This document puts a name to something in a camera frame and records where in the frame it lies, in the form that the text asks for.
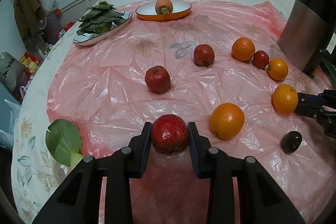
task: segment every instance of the orange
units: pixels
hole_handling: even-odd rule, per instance
[[[210,128],[219,138],[230,139],[239,133],[244,122],[244,112],[238,106],[224,103],[212,112]]]
[[[273,80],[282,81],[288,74],[288,66],[285,61],[280,58],[272,59],[268,63],[268,75]]]
[[[297,92],[291,85],[282,84],[276,88],[272,95],[272,102],[280,114],[291,114],[299,102]]]
[[[241,37],[238,38],[235,43],[233,43],[231,52],[235,59],[245,62],[253,57],[255,46],[251,39]]]

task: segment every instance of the gray bag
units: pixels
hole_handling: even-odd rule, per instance
[[[25,68],[8,52],[0,53],[0,80],[9,90],[14,91],[18,87],[18,81]]]

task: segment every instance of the white plate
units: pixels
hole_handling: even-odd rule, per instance
[[[132,13],[129,11],[121,11],[121,13],[125,13],[122,17],[127,19],[123,24],[116,26],[113,23],[113,26],[116,26],[114,29],[109,30],[108,32],[100,34],[98,36],[95,36],[93,33],[85,33],[83,35],[76,35],[73,39],[73,43],[79,46],[91,46],[91,45],[95,45],[98,42],[108,38],[109,36],[117,32],[121,28],[125,27],[130,22]]]

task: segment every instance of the red apple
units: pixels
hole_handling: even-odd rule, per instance
[[[155,151],[161,154],[182,152],[188,147],[188,129],[179,116],[163,115],[152,124],[151,139]]]
[[[170,75],[162,66],[155,66],[146,72],[145,82],[154,92],[163,92],[170,87]]]
[[[269,62],[269,56],[264,51],[255,52],[252,60],[252,64],[255,65],[259,69],[264,69]]]
[[[210,45],[200,44],[194,49],[194,62],[199,66],[209,66],[215,60],[215,53]]]

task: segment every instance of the oval plate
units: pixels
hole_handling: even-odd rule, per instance
[[[184,0],[171,0],[173,12],[169,15],[157,15],[155,12],[156,1],[141,5],[135,12],[138,18],[151,21],[168,21],[185,17],[191,12],[191,4]]]
[[[121,11],[121,13],[125,13],[122,17],[127,19],[123,24],[116,26],[114,29],[109,30],[106,33],[100,34],[96,37],[93,37],[94,34],[92,33],[85,33],[83,35],[76,35],[73,39],[73,43],[79,46],[91,46],[97,44],[99,41],[102,41],[103,39],[108,38],[110,35],[114,34],[121,28],[125,27],[129,22],[132,17],[132,13],[128,11]]]

